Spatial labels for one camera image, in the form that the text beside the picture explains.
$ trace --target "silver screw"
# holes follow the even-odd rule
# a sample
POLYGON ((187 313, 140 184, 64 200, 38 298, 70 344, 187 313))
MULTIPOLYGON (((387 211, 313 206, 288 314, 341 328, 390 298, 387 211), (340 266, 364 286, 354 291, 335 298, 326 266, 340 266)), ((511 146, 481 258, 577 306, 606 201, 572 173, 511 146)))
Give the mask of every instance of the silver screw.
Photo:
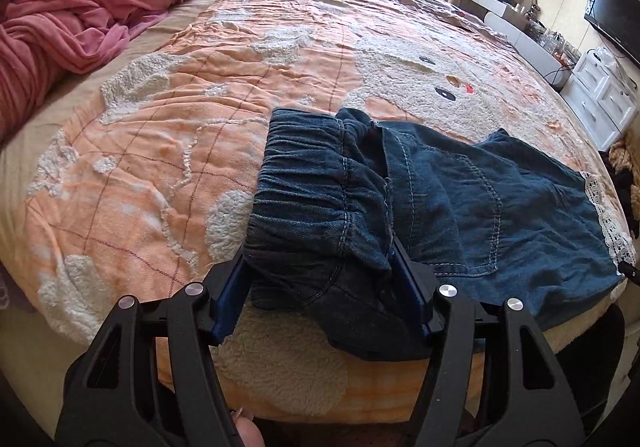
POLYGON ((444 297, 455 297, 458 295, 458 289, 450 284, 443 284, 438 288, 438 291, 444 295, 444 297))
POLYGON ((187 293, 187 295, 191 296, 200 295, 203 290, 204 286, 201 283, 191 283, 184 288, 184 291, 187 293))
POLYGON ((136 300, 133 299, 132 296, 126 295, 124 297, 121 297, 121 299, 118 301, 118 306, 120 306, 120 308, 122 308, 123 310, 126 310, 128 308, 131 308, 135 303, 136 300))
POLYGON ((509 299, 507 301, 507 306, 509 308, 511 308, 513 311, 519 312, 520 310, 522 310, 524 308, 524 304, 522 304, 522 301, 520 299, 509 299))

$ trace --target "white drawer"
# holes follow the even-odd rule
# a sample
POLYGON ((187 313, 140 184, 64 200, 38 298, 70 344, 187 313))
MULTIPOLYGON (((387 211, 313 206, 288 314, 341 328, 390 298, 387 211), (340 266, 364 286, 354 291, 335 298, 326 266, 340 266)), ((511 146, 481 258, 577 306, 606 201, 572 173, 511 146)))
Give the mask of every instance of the white drawer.
POLYGON ((596 100, 620 132, 625 132, 636 115, 636 106, 629 95, 609 77, 596 100))
POLYGON ((602 64, 588 59, 581 60, 574 70, 574 75, 589 91, 595 91, 609 78, 602 64))
POLYGON ((598 150, 608 150, 611 144, 620 138, 620 131, 609 115, 589 98, 589 91, 575 77, 571 77, 567 82, 562 90, 562 97, 587 130, 598 150))

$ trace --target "denim shorts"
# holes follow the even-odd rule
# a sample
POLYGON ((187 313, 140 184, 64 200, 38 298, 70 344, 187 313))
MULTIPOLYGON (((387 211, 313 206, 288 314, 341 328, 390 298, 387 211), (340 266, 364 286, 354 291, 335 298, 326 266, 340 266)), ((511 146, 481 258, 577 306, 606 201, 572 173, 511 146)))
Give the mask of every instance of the denim shorts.
POLYGON ((244 246, 252 303, 303 311, 362 358, 427 357, 390 295, 393 233, 443 283, 517 297, 543 329, 620 280, 582 176, 502 129, 469 145, 354 109, 274 110, 244 246))

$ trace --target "orange blanket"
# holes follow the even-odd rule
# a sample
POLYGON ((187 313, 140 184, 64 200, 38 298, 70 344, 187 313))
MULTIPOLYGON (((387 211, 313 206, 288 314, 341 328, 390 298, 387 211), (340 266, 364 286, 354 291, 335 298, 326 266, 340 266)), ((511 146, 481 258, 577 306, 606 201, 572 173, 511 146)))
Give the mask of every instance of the orange blanket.
MULTIPOLYGON (((167 297, 231 258, 276 106, 358 107, 464 141, 504 127, 601 178, 603 222, 629 245, 577 119, 508 49, 389 1, 219 0, 105 82, 40 158, 12 273, 49 324, 87 343, 118 297, 167 297)), ((585 331, 609 302, 551 330, 552 346, 585 331)), ((407 420, 427 364, 366 363, 331 348, 305 316, 249 305, 213 354, 231 407, 330 423, 407 420)), ((168 382, 166 345, 159 365, 168 382)), ((471 397, 481 366, 476 357, 471 397)))

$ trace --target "tv screen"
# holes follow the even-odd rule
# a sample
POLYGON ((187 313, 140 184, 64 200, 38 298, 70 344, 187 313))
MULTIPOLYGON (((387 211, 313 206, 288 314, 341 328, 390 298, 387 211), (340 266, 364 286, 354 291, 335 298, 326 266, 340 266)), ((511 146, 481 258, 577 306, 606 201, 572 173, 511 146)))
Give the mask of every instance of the tv screen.
POLYGON ((584 18, 640 66, 640 0, 589 0, 584 18))

